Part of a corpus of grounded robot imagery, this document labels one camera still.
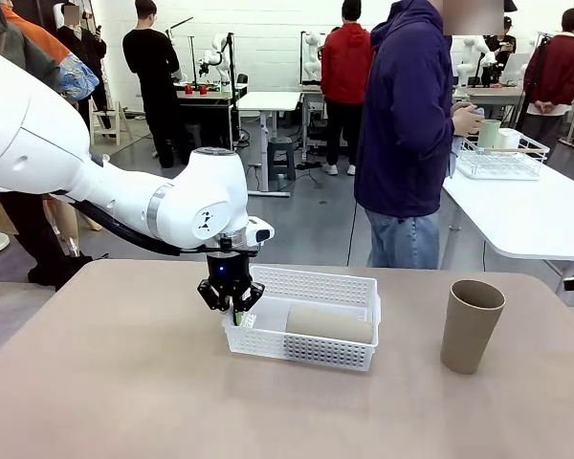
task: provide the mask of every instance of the man in red jacket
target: man in red jacket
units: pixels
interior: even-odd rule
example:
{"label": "man in red jacket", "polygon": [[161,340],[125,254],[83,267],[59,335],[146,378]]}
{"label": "man in red jacket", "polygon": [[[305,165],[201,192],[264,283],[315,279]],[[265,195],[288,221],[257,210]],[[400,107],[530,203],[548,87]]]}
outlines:
{"label": "man in red jacket", "polygon": [[355,175],[355,156],[362,124],[365,86],[372,65],[370,33],[357,23],[361,0],[344,0],[343,25],[325,40],[321,59],[321,90],[327,103],[327,164],[323,170],[338,175],[341,134],[348,143],[348,175]]}
{"label": "man in red jacket", "polygon": [[[562,19],[563,32],[553,37],[544,54],[536,88],[521,128],[523,134],[548,146],[553,153],[557,145],[563,115],[574,100],[574,8]],[[533,83],[540,49],[537,49],[525,72],[525,89]]]}

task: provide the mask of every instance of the man in black clothes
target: man in black clothes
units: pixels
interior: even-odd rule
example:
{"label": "man in black clothes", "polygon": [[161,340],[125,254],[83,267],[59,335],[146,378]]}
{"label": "man in black clothes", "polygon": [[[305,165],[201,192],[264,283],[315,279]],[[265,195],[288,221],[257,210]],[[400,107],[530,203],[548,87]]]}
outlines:
{"label": "man in black clothes", "polygon": [[497,60],[496,67],[486,67],[482,71],[482,84],[485,86],[499,82],[499,77],[508,63],[508,57],[517,52],[517,39],[508,34],[512,27],[513,20],[510,17],[505,16],[504,34],[490,36],[485,40],[489,47],[489,51],[493,51],[496,54]]}
{"label": "man in black clothes", "polygon": [[123,53],[130,70],[141,81],[144,114],[162,167],[174,166],[174,154],[185,165],[190,148],[181,120],[179,100],[172,74],[179,70],[179,59],[163,33],[153,31],[157,7],[151,0],[136,0],[138,25],[123,39]]}
{"label": "man in black clothes", "polygon": [[[88,98],[78,102],[78,112],[85,120],[89,129],[89,101],[94,99],[96,106],[100,111],[108,109],[106,100],[106,89],[102,79],[101,60],[106,56],[106,43],[102,40],[99,31],[93,35],[87,29],[80,26],[81,12],[80,8],[74,4],[65,4],[61,6],[61,12],[64,14],[64,26],[57,30],[57,39],[68,48],[76,57],[90,68],[99,79],[99,85]],[[111,127],[111,121],[108,117],[102,117],[104,128]]]}

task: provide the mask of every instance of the cup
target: cup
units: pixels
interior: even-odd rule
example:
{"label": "cup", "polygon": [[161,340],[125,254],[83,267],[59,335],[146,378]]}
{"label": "cup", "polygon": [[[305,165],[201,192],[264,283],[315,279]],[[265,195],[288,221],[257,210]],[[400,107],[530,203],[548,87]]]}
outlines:
{"label": "cup", "polygon": [[506,298],[479,280],[459,280],[451,286],[440,359],[450,370],[473,375],[487,348]]}
{"label": "cup", "polygon": [[483,120],[480,122],[480,132],[478,133],[478,148],[492,148],[496,144],[499,134],[499,120]]}
{"label": "cup", "polygon": [[520,145],[520,132],[515,129],[499,129],[496,148],[518,150]]}

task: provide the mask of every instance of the white wire basket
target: white wire basket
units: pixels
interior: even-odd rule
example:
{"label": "white wire basket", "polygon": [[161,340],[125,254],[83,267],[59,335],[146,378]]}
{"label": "white wire basket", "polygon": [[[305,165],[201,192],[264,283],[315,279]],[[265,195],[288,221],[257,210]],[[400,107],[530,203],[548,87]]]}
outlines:
{"label": "white wire basket", "polygon": [[479,148],[464,139],[457,168],[471,179],[538,180],[549,148],[520,134],[519,148]]}
{"label": "white wire basket", "polygon": [[[231,314],[225,316],[223,327],[232,352],[356,371],[369,369],[381,322],[376,279],[262,266],[251,267],[251,275],[266,290],[242,317],[240,326],[234,325]],[[285,333],[290,309],[298,304],[372,323],[372,343]]]}

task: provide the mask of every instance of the hand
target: hand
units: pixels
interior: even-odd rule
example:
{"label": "hand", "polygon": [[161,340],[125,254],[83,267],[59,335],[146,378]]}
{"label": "hand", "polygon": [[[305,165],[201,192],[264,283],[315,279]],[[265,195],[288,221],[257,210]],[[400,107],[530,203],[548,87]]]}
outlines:
{"label": "hand", "polygon": [[452,108],[451,108],[451,118],[454,116],[455,112],[457,110],[459,110],[460,108],[468,108],[470,105],[472,105],[469,102],[466,101],[462,101],[462,102],[458,102],[456,103]]}
{"label": "hand", "polygon": [[553,102],[543,102],[542,108],[542,112],[546,115],[548,113],[552,113],[553,110],[557,108],[557,105],[555,105]]}
{"label": "hand", "polygon": [[478,132],[480,122],[485,119],[482,115],[474,113],[475,106],[459,108],[453,115],[453,124],[455,126],[454,134],[458,137],[468,137],[470,134]]}

